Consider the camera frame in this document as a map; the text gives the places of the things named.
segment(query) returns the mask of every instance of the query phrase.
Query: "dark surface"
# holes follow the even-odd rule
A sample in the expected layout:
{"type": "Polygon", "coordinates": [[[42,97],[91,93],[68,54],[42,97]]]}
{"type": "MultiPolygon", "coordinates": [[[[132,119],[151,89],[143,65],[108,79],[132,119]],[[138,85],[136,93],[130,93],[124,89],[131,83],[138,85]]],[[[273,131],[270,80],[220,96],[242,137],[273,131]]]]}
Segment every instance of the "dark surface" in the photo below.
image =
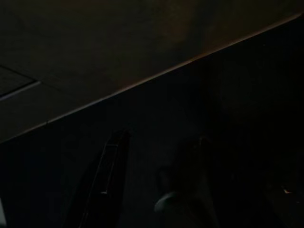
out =
{"type": "Polygon", "coordinates": [[[118,227],[161,227],[155,174],[188,138],[237,148],[257,179],[277,155],[301,151],[302,28],[300,18],[2,144],[8,225],[60,227],[87,165],[123,127],[132,139],[118,227]]]}

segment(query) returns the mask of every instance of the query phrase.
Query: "floor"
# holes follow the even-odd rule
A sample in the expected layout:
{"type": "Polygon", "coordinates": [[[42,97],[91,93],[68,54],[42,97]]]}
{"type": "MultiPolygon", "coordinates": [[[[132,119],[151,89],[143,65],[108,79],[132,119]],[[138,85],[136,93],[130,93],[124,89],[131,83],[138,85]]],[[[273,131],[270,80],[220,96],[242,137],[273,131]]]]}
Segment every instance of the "floor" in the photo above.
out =
{"type": "Polygon", "coordinates": [[[132,137],[118,228],[162,227],[155,174],[188,139],[240,145],[250,135],[256,158],[300,148],[303,24],[302,17],[0,145],[9,227],[61,227],[86,166],[124,127],[132,137]]]}

